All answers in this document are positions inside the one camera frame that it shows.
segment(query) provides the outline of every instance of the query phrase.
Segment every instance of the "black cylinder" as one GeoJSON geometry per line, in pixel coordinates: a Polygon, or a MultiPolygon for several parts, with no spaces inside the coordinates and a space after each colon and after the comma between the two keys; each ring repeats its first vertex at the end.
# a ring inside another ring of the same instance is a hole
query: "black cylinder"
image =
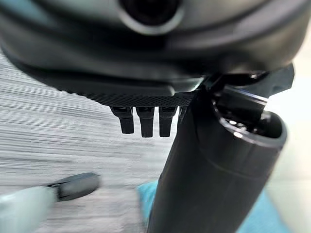
{"type": "Polygon", "coordinates": [[[233,233],[261,193],[286,141],[272,114],[263,135],[229,124],[196,100],[178,128],[148,233],[233,233]]]}

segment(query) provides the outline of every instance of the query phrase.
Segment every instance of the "blue fabric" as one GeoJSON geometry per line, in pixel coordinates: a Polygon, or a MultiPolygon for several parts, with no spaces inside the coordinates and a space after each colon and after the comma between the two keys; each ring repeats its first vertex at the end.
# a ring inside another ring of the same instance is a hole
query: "blue fabric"
{"type": "MultiPolygon", "coordinates": [[[[145,224],[148,222],[155,199],[157,184],[158,182],[155,181],[138,187],[140,206],[145,224]]],[[[237,233],[289,233],[289,230],[282,223],[276,208],[263,191],[237,233]]]]}

